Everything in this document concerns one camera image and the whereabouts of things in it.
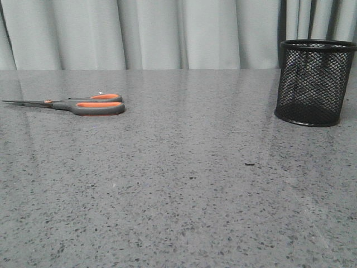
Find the grey and orange scissors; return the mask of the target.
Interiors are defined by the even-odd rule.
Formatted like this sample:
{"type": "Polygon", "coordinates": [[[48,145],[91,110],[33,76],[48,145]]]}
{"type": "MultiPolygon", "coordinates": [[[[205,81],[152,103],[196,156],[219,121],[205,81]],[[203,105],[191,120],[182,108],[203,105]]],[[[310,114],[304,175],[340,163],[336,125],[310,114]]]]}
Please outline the grey and orange scissors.
{"type": "Polygon", "coordinates": [[[3,102],[70,111],[78,116],[110,116],[125,111],[123,98],[119,94],[99,94],[91,97],[64,100],[3,100],[3,102]]]}

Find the black mesh pen bucket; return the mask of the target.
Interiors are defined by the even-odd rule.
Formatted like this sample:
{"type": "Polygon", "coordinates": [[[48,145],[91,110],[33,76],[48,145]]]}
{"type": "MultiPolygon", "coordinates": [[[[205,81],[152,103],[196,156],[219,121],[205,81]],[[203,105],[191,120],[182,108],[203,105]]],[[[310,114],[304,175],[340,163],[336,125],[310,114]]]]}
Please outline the black mesh pen bucket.
{"type": "Polygon", "coordinates": [[[276,117],[309,127],[337,125],[356,44],[300,39],[282,41],[281,48],[276,117]]]}

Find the grey curtain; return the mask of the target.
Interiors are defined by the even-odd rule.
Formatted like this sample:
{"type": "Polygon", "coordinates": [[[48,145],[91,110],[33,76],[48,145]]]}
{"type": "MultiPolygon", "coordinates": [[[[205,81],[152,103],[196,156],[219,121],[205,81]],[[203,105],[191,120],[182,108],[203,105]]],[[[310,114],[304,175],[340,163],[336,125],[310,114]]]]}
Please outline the grey curtain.
{"type": "Polygon", "coordinates": [[[356,40],[355,1],[2,1],[1,69],[275,69],[290,39],[356,40]]]}

